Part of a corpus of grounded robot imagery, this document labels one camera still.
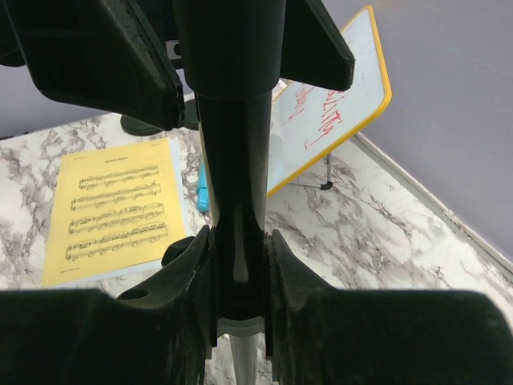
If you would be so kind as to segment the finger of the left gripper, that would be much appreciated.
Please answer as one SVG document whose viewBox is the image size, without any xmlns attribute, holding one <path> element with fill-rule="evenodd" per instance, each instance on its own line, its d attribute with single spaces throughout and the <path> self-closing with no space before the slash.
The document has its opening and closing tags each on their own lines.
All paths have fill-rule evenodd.
<svg viewBox="0 0 513 385">
<path fill-rule="evenodd" d="M 135 1 L 3 1 L 1 64 L 26 66 L 48 99 L 130 117 L 184 97 Z"/>
<path fill-rule="evenodd" d="M 321 0 L 286 2 L 280 77 L 346 91 L 356 59 Z"/>
</svg>

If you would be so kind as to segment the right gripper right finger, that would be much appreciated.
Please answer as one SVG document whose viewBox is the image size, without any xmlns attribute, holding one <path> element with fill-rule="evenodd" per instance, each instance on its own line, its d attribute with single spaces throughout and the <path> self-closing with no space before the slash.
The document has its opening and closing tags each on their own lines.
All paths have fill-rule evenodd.
<svg viewBox="0 0 513 385">
<path fill-rule="evenodd" d="M 282 384 L 509 384 L 512 333 L 469 290 L 342 290 L 268 238 L 265 339 Z"/>
</svg>

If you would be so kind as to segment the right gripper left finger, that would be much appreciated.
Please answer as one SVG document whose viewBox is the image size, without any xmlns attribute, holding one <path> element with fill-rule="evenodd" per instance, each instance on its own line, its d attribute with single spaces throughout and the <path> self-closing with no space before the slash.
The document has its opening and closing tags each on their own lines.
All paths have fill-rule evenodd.
<svg viewBox="0 0 513 385">
<path fill-rule="evenodd" d="M 137 286 L 1 293 L 4 384 L 201 384 L 212 349 L 209 229 Z"/>
</svg>

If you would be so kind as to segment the black tripod music stand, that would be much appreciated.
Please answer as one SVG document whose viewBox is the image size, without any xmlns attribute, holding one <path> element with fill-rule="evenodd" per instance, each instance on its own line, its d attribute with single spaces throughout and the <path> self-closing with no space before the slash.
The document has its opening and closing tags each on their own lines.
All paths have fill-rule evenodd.
<svg viewBox="0 0 513 385">
<path fill-rule="evenodd" d="M 230 336 L 236 381 L 253 384 L 264 320 L 270 118 L 285 3 L 175 1 L 172 7 L 200 118 L 216 333 Z"/>
</svg>

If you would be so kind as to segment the yellow sheet music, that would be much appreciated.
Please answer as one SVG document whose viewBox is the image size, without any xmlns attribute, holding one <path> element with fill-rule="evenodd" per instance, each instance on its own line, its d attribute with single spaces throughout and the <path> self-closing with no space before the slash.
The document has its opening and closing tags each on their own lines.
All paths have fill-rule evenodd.
<svg viewBox="0 0 513 385">
<path fill-rule="evenodd" d="M 160 261 L 186 237 L 169 144 L 162 138 L 62 158 L 42 286 Z"/>
</svg>

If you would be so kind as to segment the blue-headed microphone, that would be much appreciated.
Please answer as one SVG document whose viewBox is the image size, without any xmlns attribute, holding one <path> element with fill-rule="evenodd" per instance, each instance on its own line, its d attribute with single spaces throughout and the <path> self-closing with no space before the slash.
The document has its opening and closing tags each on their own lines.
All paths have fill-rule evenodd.
<svg viewBox="0 0 513 385">
<path fill-rule="evenodd" d="M 197 181 L 197 208 L 200 212 L 206 213 L 210 208 L 209 194 L 208 194 L 208 183 L 206 177 L 206 170 L 204 166 L 204 162 L 200 162 L 200 169 L 198 172 L 198 181 Z"/>
</svg>

